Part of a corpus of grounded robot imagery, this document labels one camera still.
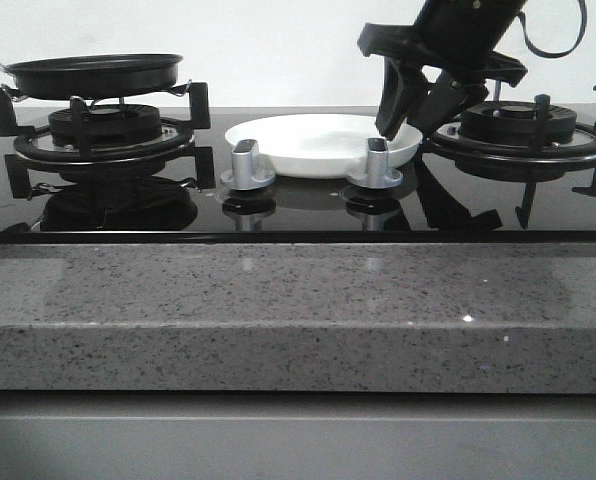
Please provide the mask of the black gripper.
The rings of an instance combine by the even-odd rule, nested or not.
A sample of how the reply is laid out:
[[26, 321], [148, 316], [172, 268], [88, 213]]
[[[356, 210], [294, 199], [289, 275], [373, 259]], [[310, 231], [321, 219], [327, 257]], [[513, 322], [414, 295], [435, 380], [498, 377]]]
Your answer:
[[523, 6], [522, 1], [427, 1], [409, 26], [367, 23], [358, 47], [366, 57], [384, 58], [375, 120], [380, 135], [393, 140], [409, 109], [426, 95], [425, 66], [442, 72], [408, 114], [408, 124], [423, 135], [482, 102], [489, 93], [484, 79], [517, 85], [526, 67], [495, 47]]

